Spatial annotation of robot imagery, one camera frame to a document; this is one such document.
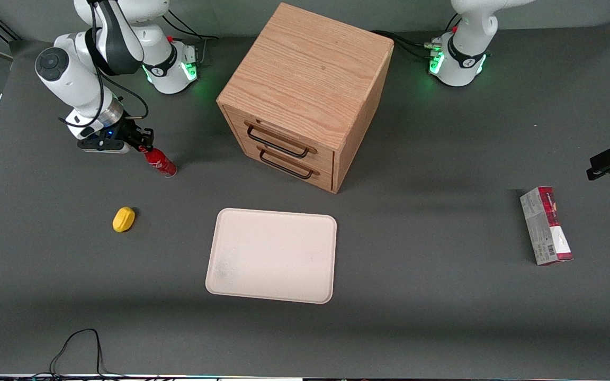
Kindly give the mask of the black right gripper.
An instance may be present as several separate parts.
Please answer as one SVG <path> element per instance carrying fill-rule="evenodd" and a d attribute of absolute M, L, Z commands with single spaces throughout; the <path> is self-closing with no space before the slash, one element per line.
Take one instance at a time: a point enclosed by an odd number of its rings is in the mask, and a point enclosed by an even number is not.
<path fill-rule="evenodd" d="M 78 148 L 84 151 L 129 151 L 134 148 L 148 153 L 153 144 L 154 130 L 140 129 L 131 119 L 120 120 L 111 127 L 77 141 Z"/>

